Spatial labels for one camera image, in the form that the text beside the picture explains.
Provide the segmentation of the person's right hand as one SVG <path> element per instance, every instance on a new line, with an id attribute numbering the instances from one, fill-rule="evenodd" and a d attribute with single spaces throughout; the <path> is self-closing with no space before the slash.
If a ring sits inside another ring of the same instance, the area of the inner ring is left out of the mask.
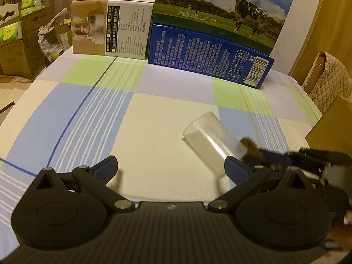
<path id="1" fill-rule="evenodd" d="M 351 251 L 352 242 L 351 224 L 336 223 L 330 228 L 327 239 L 337 241 L 342 245 L 343 251 Z"/>

